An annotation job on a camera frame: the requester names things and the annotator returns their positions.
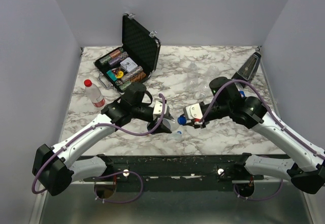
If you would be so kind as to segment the pepsi bottle near metronome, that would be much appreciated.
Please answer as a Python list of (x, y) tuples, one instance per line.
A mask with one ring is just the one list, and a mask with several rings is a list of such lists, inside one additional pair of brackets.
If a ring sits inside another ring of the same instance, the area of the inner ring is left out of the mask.
[(242, 98), (245, 97), (245, 93), (244, 93), (244, 91), (240, 90), (239, 93), (240, 93), (240, 95), (241, 95)]

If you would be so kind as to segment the black poker chip case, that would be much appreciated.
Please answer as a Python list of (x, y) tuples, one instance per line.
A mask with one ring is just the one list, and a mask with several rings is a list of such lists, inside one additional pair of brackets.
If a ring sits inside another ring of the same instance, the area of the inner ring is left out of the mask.
[(148, 80), (156, 70), (161, 41), (148, 31), (133, 14), (122, 17), (122, 45), (95, 60), (100, 77), (106, 78), (124, 93), (132, 82)]

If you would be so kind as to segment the red label plastic bottle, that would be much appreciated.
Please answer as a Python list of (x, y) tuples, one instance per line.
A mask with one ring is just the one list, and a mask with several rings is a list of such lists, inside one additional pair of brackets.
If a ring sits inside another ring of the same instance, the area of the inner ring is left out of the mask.
[(105, 98), (95, 84), (92, 83), (90, 87), (85, 86), (85, 93), (95, 107), (101, 108), (105, 105)]

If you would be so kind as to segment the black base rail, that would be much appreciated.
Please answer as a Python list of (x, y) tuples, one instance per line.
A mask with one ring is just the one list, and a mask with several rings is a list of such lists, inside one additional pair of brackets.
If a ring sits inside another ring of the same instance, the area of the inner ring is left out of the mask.
[(231, 191), (234, 182), (249, 183), (262, 180), (251, 176), (243, 167), (243, 155), (173, 155), (173, 156), (107, 156), (100, 155), (107, 164), (103, 179), (88, 177), (85, 182), (109, 183), (117, 173), (117, 190), (133, 192), (140, 189), (140, 179), (123, 170), (138, 173), (143, 190), (150, 192)]

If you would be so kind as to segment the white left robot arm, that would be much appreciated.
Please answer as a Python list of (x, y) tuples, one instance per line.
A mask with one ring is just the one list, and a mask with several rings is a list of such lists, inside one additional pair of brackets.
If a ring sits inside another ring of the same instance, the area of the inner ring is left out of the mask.
[[(151, 100), (143, 102), (144, 96)], [(113, 169), (100, 156), (81, 160), (80, 156), (101, 139), (115, 133), (125, 132), (141, 137), (149, 134), (172, 132), (175, 119), (163, 94), (158, 101), (144, 84), (133, 82), (119, 98), (104, 106), (101, 112), (86, 127), (68, 139), (53, 146), (43, 144), (36, 150), (32, 174), (32, 193), (39, 182), (50, 195), (62, 193), (68, 186), (90, 177), (102, 181), (112, 177)]]

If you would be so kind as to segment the blue bottle cap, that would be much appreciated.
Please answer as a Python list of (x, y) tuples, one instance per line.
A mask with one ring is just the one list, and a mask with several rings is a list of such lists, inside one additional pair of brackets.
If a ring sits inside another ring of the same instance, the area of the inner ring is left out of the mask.
[(179, 116), (178, 119), (177, 119), (177, 121), (178, 121), (178, 123), (180, 125), (185, 125), (186, 122), (187, 122), (187, 120), (186, 120), (186, 118), (184, 116)]

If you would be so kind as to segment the red bottle cap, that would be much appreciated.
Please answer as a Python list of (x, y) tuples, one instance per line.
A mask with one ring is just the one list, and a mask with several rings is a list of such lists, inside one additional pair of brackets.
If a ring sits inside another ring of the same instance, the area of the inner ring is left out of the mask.
[(86, 87), (90, 87), (90, 86), (92, 86), (92, 81), (90, 79), (86, 79), (86, 80), (84, 80), (84, 85)]

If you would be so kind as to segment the clear plastic bottle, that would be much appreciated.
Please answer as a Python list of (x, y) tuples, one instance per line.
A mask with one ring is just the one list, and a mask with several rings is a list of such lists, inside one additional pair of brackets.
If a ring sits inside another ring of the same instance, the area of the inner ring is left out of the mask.
[(217, 78), (218, 75), (219, 75), (219, 69), (216, 66), (208, 67), (207, 71), (202, 76), (202, 81), (200, 85), (198, 86), (198, 90), (195, 95), (195, 98), (197, 100), (202, 100), (210, 96), (211, 90), (209, 84), (213, 79)]
[(199, 71), (197, 64), (192, 61), (186, 70), (186, 90), (194, 91), (199, 84)]

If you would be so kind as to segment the clear plastic bottle left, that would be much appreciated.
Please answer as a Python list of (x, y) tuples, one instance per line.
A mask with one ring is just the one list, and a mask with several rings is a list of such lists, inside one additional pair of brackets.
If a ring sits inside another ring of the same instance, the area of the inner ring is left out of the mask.
[(186, 70), (186, 90), (194, 91), (199, 84), (199, 71), (197, 64), (192, 61)]

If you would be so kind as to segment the blue label pepsi bottle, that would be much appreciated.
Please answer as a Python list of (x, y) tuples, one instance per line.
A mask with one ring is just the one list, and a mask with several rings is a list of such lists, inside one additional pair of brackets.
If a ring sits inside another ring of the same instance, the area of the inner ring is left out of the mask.
[(175, 119), (163, 119), (164, 126), (169, 129), (171, 132), (175, 132), (178, 130), (180, 124)]

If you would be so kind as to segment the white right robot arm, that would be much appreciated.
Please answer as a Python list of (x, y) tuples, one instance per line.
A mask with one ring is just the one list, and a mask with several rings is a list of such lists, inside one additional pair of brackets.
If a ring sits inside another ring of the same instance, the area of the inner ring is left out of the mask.
[(264, 99), (242, 97), (235, 82), (218, 77), (209, 83), (214, 95), (209, 105), (200, 104), (203, 122), (229, 117), (264, 136), (288, 158), (278, 159), (245, 153), (234, 165), (234, 175), (245, 179), (249, 175), (265, 175), (290, 181), (299, 190), (316, 194), (324, 185), (324, 149), (311, 143), (284, 123), (266, 105)]

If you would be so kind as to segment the black metronome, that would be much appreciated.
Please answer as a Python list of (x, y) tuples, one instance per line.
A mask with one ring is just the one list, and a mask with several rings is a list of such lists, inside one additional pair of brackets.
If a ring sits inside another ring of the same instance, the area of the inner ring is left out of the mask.
[(250, 83), (257, 73), (261, 57), (262, 56), (258, 52), (250, 55), (244, 64), (234, 73), (232, 79), (243, 80)]

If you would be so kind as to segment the clear plastic bottle right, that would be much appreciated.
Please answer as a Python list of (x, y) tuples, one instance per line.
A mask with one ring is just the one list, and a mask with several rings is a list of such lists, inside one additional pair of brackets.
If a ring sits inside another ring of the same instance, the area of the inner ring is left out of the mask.
[(198, 86), (198, 90), (195, 95), (195, 98), (197, 100), (202, 100), (210, 96), (211, 90), (209, 84), (213, 79), (217, 78), (218, 75), (219, 75), (219, 69), (216, 66), (208, 67), (207, 71), (202, 76), (202, 81), (200, 85)]

